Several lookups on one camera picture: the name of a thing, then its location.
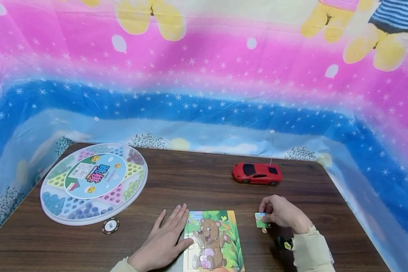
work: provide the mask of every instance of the emoji face sticker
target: emoji face sticker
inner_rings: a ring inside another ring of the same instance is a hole
[[[85,190],[87,193],[92,194],[93,192],[95,192],[95,187],[93,186],[89,186],[88,188],[86,188]]]
[[[94,157],[91,158],[91,161],[92,161],[92,162],[96,162],[96,161],[98,161],[99,159],[100,159],[100,156],[95,155]]]

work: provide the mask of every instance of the sleeve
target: sleeve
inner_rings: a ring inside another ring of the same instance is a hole
[[[137,272],[130,264],[127,263],[128,257],[119,261],[110,272]]]
[[[298,272],[335,272],[334,260],[325,237],[312,226],[307,234],[293,238],[294,265]]]

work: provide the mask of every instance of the hand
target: hand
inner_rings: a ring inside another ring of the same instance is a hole
[[[189,217],[186,204],[178,205],[163,227],[160,227],[165,215],[166,210],[163,210],[145,243],[128,259],[128,263],[138,272],[147,272],[167,266],[193,244],[191,238],[181,240],[177,244],[178,237]]]
[[[273,222],[280,227],[291,227],[296,234],[305,234],[313,226],[303,211],[278,195],[263,198],[258,212],[264,211],[267,215],[261,218],[262,222]]]

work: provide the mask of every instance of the chinese checkers board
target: chinese checkers board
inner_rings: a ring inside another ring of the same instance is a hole
[[[41,186],[41,206],[61,224],[98,223],[129,206],[144,188],[147,175],[147,163],[130,146],[88,146],[50,170]]]

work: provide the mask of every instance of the poker chip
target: poker chip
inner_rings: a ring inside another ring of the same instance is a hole
[[[115,217],[109,218],[103,223],[103,228],[101,229],[104,234],[112,234],[117,231],[120,227],[120,220]]]

